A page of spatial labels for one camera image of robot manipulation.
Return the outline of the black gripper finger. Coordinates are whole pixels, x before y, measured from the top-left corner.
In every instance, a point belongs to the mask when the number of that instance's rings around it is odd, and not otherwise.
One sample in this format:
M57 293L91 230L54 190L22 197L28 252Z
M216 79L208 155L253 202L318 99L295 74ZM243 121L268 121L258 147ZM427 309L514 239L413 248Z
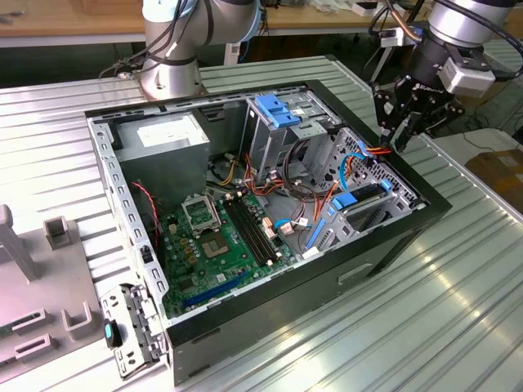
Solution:
M453 98L438 108L434 108L434 105L430 102L420 113L411 112L407 117L407 125L396 138L396 151L398 153L403 152L413 136L421 134L434 136L442 127L464 114L464 106L457 98Z
M389 145L403 121L401 102L399 99L400 87L403 81L393 81L385 85L372 85L373 102L377 124L381 127L380 145Z

